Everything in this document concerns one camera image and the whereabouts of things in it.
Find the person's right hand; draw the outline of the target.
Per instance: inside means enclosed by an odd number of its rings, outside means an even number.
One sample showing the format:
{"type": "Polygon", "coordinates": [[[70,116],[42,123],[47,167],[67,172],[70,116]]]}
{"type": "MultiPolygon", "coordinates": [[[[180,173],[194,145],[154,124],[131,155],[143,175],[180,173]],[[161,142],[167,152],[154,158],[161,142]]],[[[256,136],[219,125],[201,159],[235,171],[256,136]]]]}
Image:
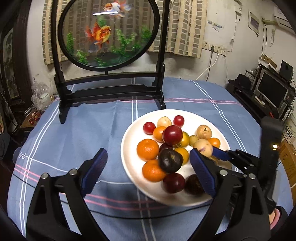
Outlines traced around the person's right hand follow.
{"type": "Polygon", "coordinates": [[[274,211],[269,215],[270,229],[277,232],[288,218],[286,210],[281,206],[276,206],[274,211]]]}

